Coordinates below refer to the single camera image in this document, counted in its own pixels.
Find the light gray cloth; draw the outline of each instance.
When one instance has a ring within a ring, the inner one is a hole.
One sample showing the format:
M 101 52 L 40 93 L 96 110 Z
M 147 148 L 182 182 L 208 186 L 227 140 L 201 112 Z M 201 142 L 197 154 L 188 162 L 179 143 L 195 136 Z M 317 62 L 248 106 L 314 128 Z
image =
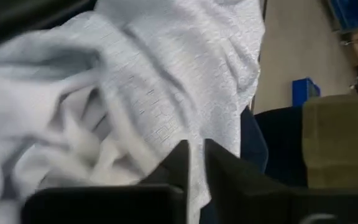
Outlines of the light gray cloth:
M 136 184 L 182 139 L 197 223 L 203 139 L 239 155 L 263 33 L 258 0 L 114 0 L 0 46 L 0 223 L 38 189 Z

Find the concrete floor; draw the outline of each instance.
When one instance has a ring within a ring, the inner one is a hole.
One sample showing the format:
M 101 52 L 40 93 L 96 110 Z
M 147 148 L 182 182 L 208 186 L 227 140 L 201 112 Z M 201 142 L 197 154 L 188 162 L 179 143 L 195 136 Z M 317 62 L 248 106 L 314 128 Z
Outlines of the concrete floor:
M 318 0 L 268 0 L 254 113 L 291 106 L 291 82 L 310 77 L 321 94 L 349 93 L 355 80 Z

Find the gray floor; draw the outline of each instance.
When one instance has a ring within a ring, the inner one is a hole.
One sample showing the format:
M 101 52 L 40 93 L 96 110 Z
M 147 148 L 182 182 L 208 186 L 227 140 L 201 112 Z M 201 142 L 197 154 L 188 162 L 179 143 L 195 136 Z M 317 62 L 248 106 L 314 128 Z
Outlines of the gray floor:
M 254 113 L 291 106 L 291 81 L 310 77 L 323 96 L 349 93 L 355 73 L 318 0 L 268 0 Z

